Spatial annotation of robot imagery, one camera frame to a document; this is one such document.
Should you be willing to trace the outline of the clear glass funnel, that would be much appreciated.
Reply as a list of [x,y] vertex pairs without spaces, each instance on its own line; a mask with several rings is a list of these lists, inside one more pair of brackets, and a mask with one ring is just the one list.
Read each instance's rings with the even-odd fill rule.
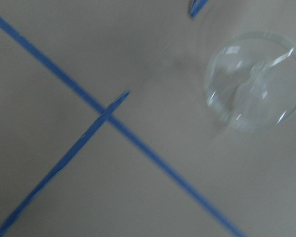
[[247,32],[213,55],[204,77],[217,118],[247,132],[274,127],[296,111],[296,44],[273,32]]

